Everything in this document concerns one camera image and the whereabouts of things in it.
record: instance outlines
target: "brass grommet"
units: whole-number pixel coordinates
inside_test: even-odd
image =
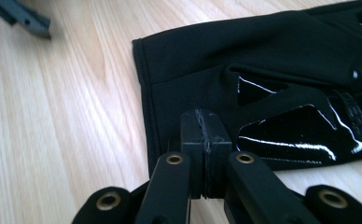
[[[339,193],[328,189],[323,189],[318,192],[318,196],[323,203],[326,203],[334,208],[345,208],[348,205],[348,202]]]
[[[181,156],[178,155],[171,155],[166,158],[167,163],[171,165],[177,165],[184,161],[184,159]]]
[[[97,200],[96,207],[102,211],[108,211],[120,204],[120,195],[115,191],[107,192]]]
[[[236,160],[241,163],[249,164],[249,163],[254,162],[254,157],[252,157],[246,153],[242,153],[242,154],[239,154],[236,156]]]

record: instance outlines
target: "light wood surface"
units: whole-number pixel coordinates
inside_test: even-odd
[[[98,189],[148,180],[136,38],[204,21],[341,0],[30,0],[51,40],[0,19],[0,223],[70,223]],[[291,189],[328,184],[362,202],[362,161],[278,172]],[[191,223],[227,223],[222,201]]]

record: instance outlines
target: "glossy black patent leather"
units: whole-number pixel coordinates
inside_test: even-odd
[[[311,101],[243,126],[237,148],[252,151],[281,169],[296,163],[312,167],[362,159],[362,77],[357,72],[354,76],[353,90],[317,87],[322,94]],[[238,102],[253,104],[295,88],[300,88],[301,95],[309,94],[310,88],[297,84],[241,75]]]

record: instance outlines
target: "black plastic piece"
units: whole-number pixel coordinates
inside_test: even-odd
[[[323,223],[362,223],[362,204],[340,189],[326,185],[310,187],[305,202]]]
[[[50,37],[50,19],[36,13],[16,0],[0,0],[0,17],[10,25],[18,22],[33,35]]]
[[[228,178],[255,223],[319,223],[300,200],[251,152],[233,152]]]
[[[189,110],[181,116],[181,151],[192,160],[192,199],[223,198],[226,165],[232,142],[219,116],[209,110]]]
[[[228,184],[224,199],[224,212],[230,224],[254,223],[232,184]]]
[[[190,173],[188,155],[180,152],[162,155],[135,223],[189,223]]]
[[[132,195],[126,189],[109,187],[93,193],[74,218],[73,224],[132,223]]]
[[[132,210],[129,212],[130,216],[136,216],[140,210],[141,203],[143,202],[144,197],[146,196],[146,190],[148,189],[149,181],[147,181],[142,186],[138,187],[131,192],[132,195]]]

